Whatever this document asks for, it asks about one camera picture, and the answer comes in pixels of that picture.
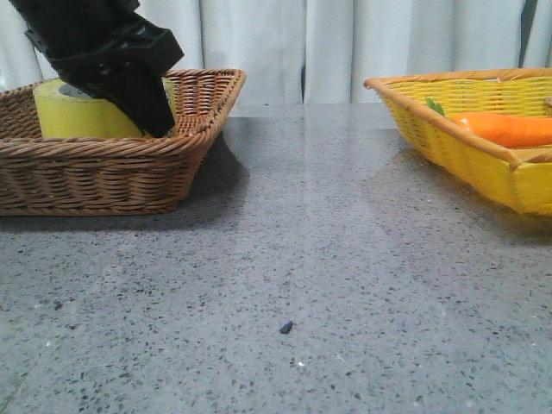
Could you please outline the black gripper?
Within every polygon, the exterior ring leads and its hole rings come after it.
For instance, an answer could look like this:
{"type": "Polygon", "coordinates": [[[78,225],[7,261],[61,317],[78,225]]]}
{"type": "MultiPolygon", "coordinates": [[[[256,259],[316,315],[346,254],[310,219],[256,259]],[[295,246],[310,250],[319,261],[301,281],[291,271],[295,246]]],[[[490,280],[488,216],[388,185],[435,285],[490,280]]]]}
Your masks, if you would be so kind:
{"type": "Polygon", "coordinates": [[[25,35],[66,82],[102,73],[89,90],[112,102],[142,132],[155,138],[175,125],[163,75],[184,52],[173,32],[137,13],[138,1],[12,1],[27,24],[25,35]]]}

